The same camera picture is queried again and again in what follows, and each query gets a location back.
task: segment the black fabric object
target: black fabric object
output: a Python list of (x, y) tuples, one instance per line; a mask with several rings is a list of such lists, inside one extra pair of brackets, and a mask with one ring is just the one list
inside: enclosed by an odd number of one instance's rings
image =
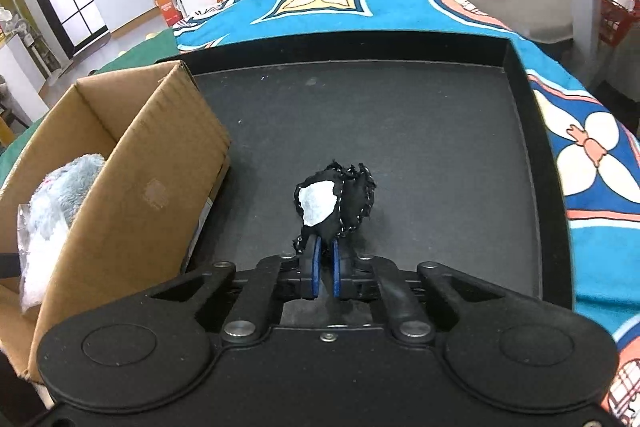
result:
[(347, 233), (356, 230), (362, 222), (362, 218), (369, 216), (373, 207), (373, 191), (376, 184), (369, 169), (362, 163), (358, 165), (358, 168), (353, 165), (344, 168), (334, 160), (326, 166), (326, 169), (316, 172), (296, 185), (293, 199), (296, 211), (303, 219), (304, 210), (300, 203), (300, 189), (322, 181), (334, 183), (335, 206), (331, 214), (320, 223), (313, 226), (307, 226), (303, 223), (300, 235), (293, 241), (293, 247), (298, 253), (302, 253), (305, 249), (309, 235), (312, 233), (322, 239), (322, 245), (325, 248), (329, 247), (337, 237), (344, 237)]

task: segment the white flower pattern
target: white flower pattern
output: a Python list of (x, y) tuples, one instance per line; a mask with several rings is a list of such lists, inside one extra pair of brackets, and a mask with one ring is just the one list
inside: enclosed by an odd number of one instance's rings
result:
[(592, 112), (582, 126), (537, 89), (533, 93), (549, 131), (575, 142), (562, 149), (556, 160), (562, 193), (571, 196), (587, 190), (599, 174), (616, 194), (640, 203), (638, 182), (622, 162), (609, 153), (620, 139), (613, 115), (604, 111)]

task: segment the plastic bag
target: plastic bag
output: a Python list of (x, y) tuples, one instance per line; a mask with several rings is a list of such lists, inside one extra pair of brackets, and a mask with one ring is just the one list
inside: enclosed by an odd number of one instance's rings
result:
[(29, 204), (18, 206), (20, 306), (41, 304), (68, 231), (104, 158), (87, 154), (47, 174)]
[(65, 244), (69, 228), (60, 206), (53, 201), (47, 219), (48, 233), (34, 228), (28, 204), (18, 206), (18, 254), (20, 256), (20, 307), (22, 313), (42, 303), (47, 285)]

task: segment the orange box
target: orange box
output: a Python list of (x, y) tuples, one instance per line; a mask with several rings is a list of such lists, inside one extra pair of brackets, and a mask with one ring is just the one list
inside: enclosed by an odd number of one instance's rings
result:
[(162, 12), (162, 17), (164, 17), (164, 20), (169, 26), (173, 26), (184, 18), (180, 10), (176, 7), (176, 0), (155, 0), (155, 3), (156, 6), (159, 7)]

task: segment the black tray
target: black tray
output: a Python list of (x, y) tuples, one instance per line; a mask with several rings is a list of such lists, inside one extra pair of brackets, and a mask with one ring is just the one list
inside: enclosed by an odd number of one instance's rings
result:
[(233, 140), (192, 266), (248, 269), (290, 251), (295, 185), (333, 159), (363, 162), (378, 189), (356, 250), (401, 269), (439, 261), (571, 307), (556, 166), (508, 39), (334, 32), (175, 58)]

